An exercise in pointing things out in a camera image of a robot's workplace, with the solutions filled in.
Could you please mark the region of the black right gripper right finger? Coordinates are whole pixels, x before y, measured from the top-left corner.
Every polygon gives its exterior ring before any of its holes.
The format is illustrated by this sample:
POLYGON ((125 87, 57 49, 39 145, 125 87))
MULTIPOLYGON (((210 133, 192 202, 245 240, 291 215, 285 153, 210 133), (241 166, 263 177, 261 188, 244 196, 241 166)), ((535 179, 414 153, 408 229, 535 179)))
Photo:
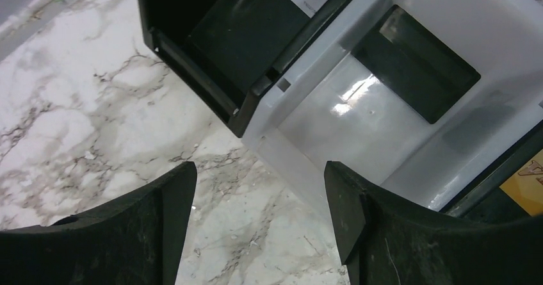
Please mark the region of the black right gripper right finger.
POLYGON ((352 284, 541 284, 542 217, 502 224, 455 218, 328 161, 325 189, 352 284))

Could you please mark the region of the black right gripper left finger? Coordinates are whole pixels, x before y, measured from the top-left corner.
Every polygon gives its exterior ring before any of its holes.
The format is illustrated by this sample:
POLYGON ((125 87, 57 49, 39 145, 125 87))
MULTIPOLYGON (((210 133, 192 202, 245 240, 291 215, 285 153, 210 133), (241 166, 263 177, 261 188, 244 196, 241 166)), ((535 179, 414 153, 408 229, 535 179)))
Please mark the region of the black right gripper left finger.
POLYGON ((188 161, 95 208, 1 232, 2 284, 174 284, 197 169, 188 161))

